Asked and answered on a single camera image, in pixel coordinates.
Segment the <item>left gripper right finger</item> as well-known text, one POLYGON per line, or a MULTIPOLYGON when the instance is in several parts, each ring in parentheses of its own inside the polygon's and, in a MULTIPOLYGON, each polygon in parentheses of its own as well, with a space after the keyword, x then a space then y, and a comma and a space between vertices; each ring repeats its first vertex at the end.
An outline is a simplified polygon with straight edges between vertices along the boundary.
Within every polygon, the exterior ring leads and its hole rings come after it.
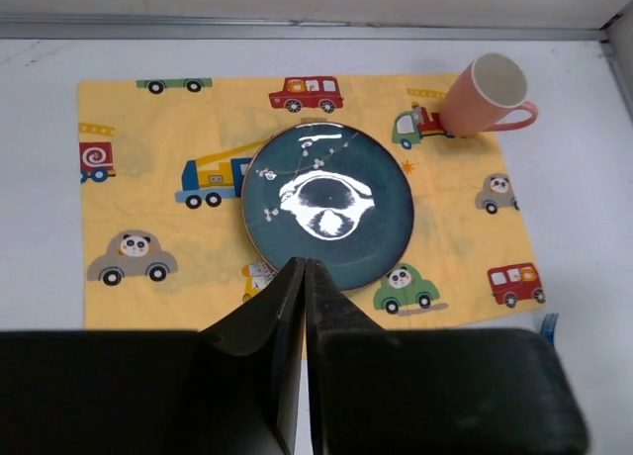
POLYGON ((386 330, 305 272, 316 454, 585 454, 560 359, 519 328, 386 330))

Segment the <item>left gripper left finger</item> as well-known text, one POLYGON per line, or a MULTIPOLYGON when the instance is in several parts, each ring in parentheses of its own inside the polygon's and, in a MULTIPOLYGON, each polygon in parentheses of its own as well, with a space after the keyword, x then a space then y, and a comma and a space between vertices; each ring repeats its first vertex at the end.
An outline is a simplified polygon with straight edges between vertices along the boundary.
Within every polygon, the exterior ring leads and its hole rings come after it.
POLYGON ((5 454, 290 454, 306 263, 201 330, 1 335, 5 454))

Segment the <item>blue metal fork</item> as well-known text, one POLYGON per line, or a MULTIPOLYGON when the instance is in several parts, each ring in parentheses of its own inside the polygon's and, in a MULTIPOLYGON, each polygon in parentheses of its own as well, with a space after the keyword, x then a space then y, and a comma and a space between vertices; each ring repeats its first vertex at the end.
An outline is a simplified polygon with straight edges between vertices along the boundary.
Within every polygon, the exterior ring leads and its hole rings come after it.
POLYGON ((540 334, 552 345, 559 316, 559 313, 547 313, 541 322, 540 334))

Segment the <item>dark teal ceramic plate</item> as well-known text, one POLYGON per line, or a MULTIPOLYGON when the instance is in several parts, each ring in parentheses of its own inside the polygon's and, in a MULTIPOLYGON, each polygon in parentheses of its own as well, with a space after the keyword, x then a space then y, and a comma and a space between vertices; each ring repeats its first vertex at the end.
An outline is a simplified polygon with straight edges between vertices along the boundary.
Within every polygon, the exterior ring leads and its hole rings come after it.
POLYGON ((391 271, 414 224, 412 191, 396 159, 367 133, 332 122, 299 124, 266 141, 243 179, 241 209, 269 266, 318 260, 340 290, 391 271))

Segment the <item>yellow car-print cloth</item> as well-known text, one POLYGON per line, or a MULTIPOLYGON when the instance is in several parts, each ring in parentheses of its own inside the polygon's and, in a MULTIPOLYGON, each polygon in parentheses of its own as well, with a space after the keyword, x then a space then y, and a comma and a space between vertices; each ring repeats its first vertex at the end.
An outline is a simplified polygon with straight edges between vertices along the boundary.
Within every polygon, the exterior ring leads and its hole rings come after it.
POLYGON ((85 323, 201 329, 261 293, 278 269, 250 241, 241 190, 254 154, 299 125, 376 139, 410 185, 407 250, 343 290, 385 328, 451 327, 546 301, 497 138, 458 138, 444 75, 288 74, 83 81, 77 88, 85 323))

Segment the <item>pink and white cup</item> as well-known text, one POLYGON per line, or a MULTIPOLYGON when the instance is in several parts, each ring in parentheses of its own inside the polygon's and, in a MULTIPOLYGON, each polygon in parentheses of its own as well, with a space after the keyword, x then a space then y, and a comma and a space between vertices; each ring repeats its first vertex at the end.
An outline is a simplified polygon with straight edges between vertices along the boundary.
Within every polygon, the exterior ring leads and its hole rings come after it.
POLYGON ((510 132, 534 124, 539 111, 526 100, 527 79, 510 57, 490 52, 474 59, 439 106, 443 128, 456 137, 510 132))

